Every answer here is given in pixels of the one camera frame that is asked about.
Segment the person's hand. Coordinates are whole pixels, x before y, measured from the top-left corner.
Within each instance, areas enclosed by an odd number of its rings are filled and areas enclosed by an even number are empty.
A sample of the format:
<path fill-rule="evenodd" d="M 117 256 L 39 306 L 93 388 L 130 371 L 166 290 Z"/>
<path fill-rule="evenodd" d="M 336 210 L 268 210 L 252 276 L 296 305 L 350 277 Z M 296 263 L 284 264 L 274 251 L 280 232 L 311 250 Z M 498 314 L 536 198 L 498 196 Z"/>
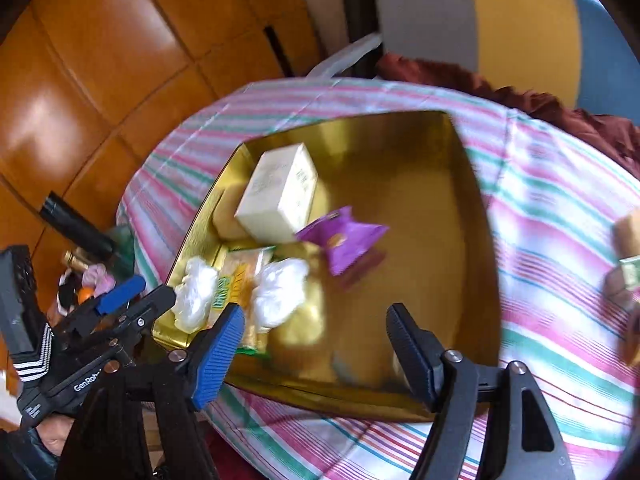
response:
<path fill-rule="evenodd" d="M 44 447 L 60 457 L 74 420 L 65 415 L 50 415 L 36 427 Z"/>

